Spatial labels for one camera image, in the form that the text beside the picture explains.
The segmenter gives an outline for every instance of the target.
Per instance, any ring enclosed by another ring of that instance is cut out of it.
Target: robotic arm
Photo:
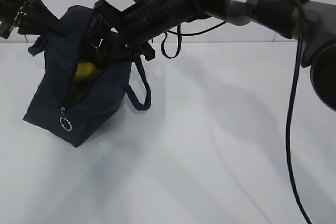
[[[155,57],[148,43],[152,38],[197,19],[216,17],[236,26],[259,23],[286,38],[299,37],[299,12],[290,0],[134,0],[119,11],[100,0],[97,14],[114,27],[128,47]],[[304,27],[302,67],[311,66],[311,79],[320,99],[336,110],[336,6],[309,0],[302,4]],[[48,31],[66,34],[67,29],[41,0],[0,0],[0,36],[8,38],[15,26],[20,34],[42,35]]]

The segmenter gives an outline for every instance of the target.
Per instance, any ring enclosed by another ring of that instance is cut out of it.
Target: white table
[[[1,224],[304,223],[285,153],[295,43],[184,44],[175,60],[155,45],[151,110],[125,99],[78,149],[22,121],[44,74],[27,47],[0,44]],[[302,70],[293,163],[319,224],[336,223],[335,121]]]

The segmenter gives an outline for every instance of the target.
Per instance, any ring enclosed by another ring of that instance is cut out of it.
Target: silver metal ring
[[[65,121],[68,124],[68,127],[65,126],[63,121]],[[69,132],[72,131],[72,124],[68,119],[66,119],[64,117],[61,117],[61,118],[59,118],[59,123],[61,124],[63,129],[65,129],[66,131],[69,131]]]

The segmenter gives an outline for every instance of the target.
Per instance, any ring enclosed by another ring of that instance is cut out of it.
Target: zipper
[[[93,22],[93,19],[94,19],[94,16],[95,14],[92,14],[92,17],[90,19],[91,22],[89,22],[87,25],[86,25],[86,28],[85,28],[85,31],[88,31],[89,27],[92,26],[92,22]],[[82,48],[83,48],[83,40],[85,38],[87,33],[83,34],[82,38],[81,38],[81,41],[80,41],[80,44],[79,44],[79,48],[80,50],[78,51],[78,54],[80,55],[76,61],[76,64],[75,64],[75,67],[73,68],[73,71],[71,73],[71,76],[70,76],[70,83],[68,85],[68,88],[67,88],[67,92],[66,92],[66,95],[65,95],[65,98],[64,98],[64,101],[61,105],[61,109],[62,108],[66,108],[67,107],[67,103],[68,103],[68,99],[69,99],[69,95],[70,95],[70,90],[72,88],[72,85],[73,85],[73,82],[75,81],[75,75],[76,75],[76,72],[77,72],[77,68],[78,68],[78,65],[79,65],[79,62],[81,60],[81,56],[82,56]]]
[[[85,28],[85,31],[88,31],[90,27],[94,26],[95,23],[97,22],[97,20],[94,19],[95,18],[95,14],[92,15],[92,18],[91,18],[91,22],[89,22]],[[63,100],[63,102],[61,103],[61,108],[60,108],[60,115],[61,117],[59,118],[59,123],[60,125],[63,127],[64,130],[70,132],[72,131],[73,127],[72,127],[72,124],[71,122],[67,119],[66,117],[66,111],[69,109],[69,108],[72,108],[73,106],[76,106],[77,104],[81,103],[91,92],[91,89],[88,89],[88,92],[76,103],[76,104],[69,104],[68,100],[69,100],[69,96],[70,96],[70,91],[71,91],[71,88],[73,86],[73,83],[75,81],[75,75],[76,75],[76,72],[77,72],[77,67],[79,65],[79,62],[81,60],[81,56],[82,56],[82,46],[83,46],[83,40],[85,38],[87,33],[85,33],[82,38],[81,38],[81,42],[80,42],[80,50],[78,52],[78,54],[80,55],[76,61],[76,64],[75,64],[75,68],[74,70],[72,71],[71,73],[71,76],[70,76],[70,79],[72,81],[70,81],[69,85],[68,85],[68,88],[67,88],[67,92],[66,92],[66,95],[65,95],[65,98]],[[97,76],[97,80],[98,78],[105,72],[106,69],[104,69],[104,71],[102,73],[100,73],[98,76]]]

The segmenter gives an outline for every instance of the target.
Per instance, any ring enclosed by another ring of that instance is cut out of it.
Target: zipper pull
[[[62,107],[61,108],[61,117],[59,118],[59,123],[63,127],[64,130],[70,132],[70,131],[72,131],[72,124],[67,119],[67,117],[65,116],[65,111],[66,111],[66,108]]]

